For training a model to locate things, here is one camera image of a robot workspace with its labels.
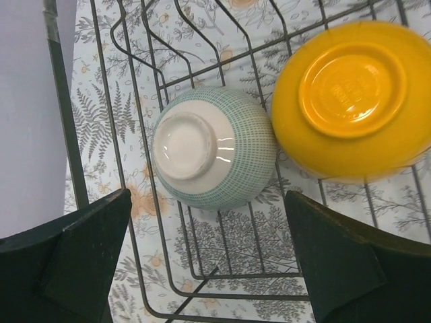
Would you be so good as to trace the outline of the yellow bowl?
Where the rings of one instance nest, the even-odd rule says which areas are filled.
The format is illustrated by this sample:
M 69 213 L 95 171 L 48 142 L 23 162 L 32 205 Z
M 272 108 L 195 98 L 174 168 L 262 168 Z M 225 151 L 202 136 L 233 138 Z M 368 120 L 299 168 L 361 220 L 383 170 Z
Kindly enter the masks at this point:
M 289 58 L 271 113 L 284 153 L 315 176 L 393 174 L 430 148 L 430 43 L 380 21 L 321 32 Z

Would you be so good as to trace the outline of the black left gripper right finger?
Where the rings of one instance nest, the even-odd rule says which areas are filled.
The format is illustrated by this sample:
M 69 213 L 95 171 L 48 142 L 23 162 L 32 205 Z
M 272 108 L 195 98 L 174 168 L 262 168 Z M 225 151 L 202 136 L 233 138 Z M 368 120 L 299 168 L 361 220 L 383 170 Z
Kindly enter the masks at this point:
M 430 245 L 293 190 L 285 206 L 317 322 L 430 321 Z

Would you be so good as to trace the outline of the white green patterned bowl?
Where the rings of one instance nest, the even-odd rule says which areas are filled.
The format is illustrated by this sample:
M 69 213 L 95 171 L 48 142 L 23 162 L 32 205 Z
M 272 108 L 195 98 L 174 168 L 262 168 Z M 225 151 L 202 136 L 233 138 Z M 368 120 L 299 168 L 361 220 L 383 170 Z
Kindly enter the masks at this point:
M 161 185 L 197 209 L 225 211 L 257 197 L 271 179 L 277 142 L 268 114 L 248 94 L 191 89 L 154 126 L 152 163 Z

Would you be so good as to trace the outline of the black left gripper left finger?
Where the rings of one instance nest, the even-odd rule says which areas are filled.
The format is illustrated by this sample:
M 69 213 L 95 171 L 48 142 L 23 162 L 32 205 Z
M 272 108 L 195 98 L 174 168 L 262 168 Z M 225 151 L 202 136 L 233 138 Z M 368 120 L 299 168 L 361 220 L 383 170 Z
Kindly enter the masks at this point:
M 118 189 L 1 239 L 2 322 L 110 322 L 108 294 L 131 215 Z

